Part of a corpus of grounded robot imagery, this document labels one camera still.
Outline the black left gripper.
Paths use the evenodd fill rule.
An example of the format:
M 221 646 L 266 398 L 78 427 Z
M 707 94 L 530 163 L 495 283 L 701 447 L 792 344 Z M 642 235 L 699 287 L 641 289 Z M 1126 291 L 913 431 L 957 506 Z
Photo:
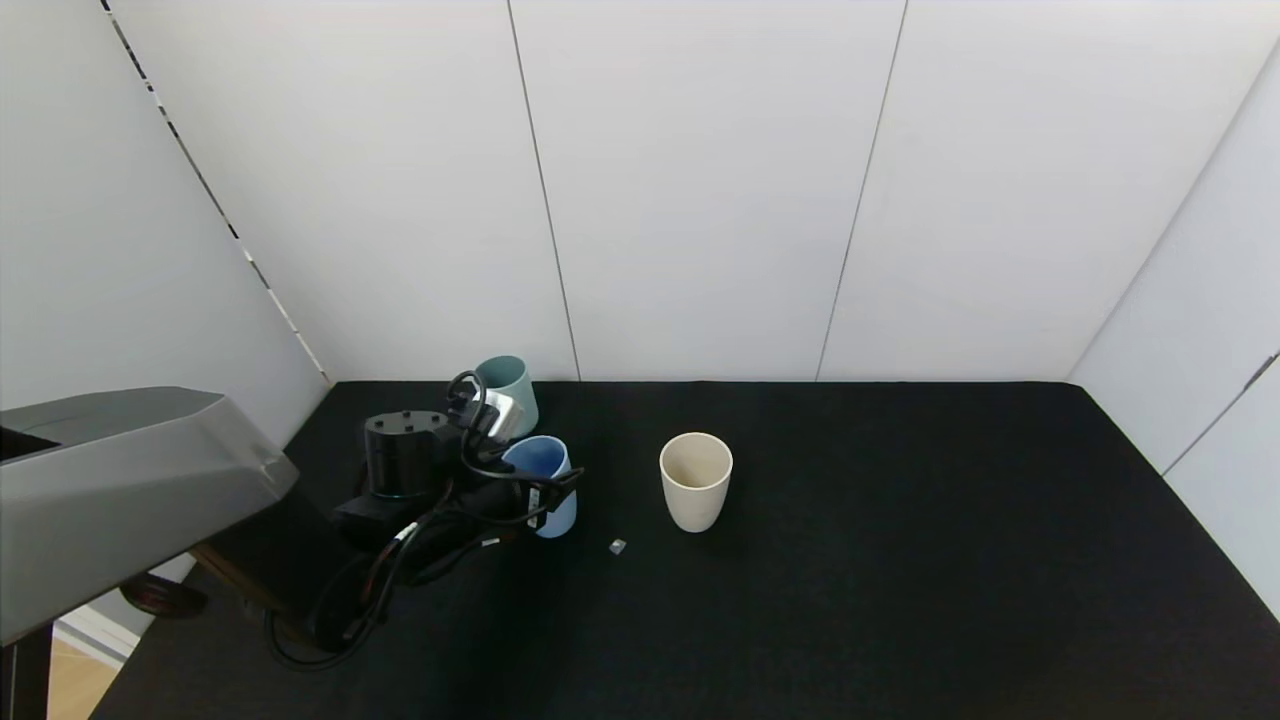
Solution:
M 499 527 L 536 530 L 541 516 L 557 511 L 576 491 L 584 473 L 584 468 L 571 468 L 550 479 L 490 479 L 480 492 L 479 516 Z

